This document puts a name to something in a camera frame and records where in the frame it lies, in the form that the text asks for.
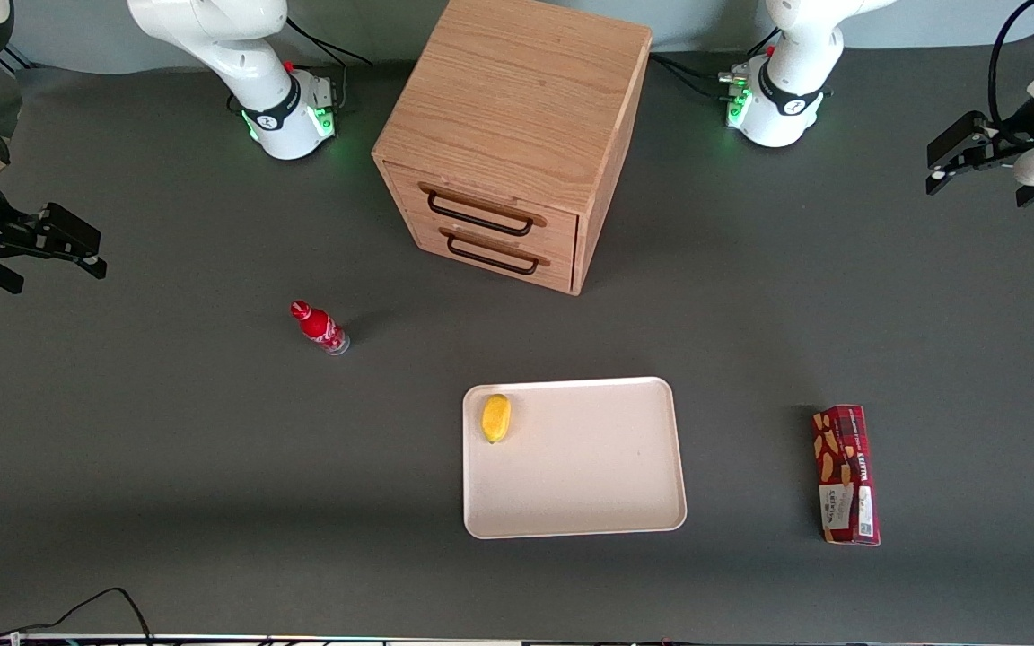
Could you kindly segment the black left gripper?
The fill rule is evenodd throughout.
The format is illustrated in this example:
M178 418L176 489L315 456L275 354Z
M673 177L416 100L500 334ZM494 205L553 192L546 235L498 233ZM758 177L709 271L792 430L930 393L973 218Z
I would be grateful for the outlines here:
M1034 162L1034 99L997 124L970 110L927 144L924 194L935 196L963 173L993 170L1013 161Z

